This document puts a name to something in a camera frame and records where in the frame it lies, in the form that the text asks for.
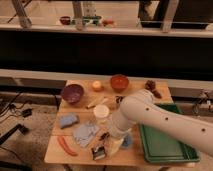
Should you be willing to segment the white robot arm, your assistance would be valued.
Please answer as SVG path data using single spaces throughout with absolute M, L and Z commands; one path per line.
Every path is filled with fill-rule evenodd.
M 158 107 L 146 89 L 121 101 L 108 119 L 109 133 L 121 139 L 137 123 L 158 129 L 213 157 L 213 124 Z

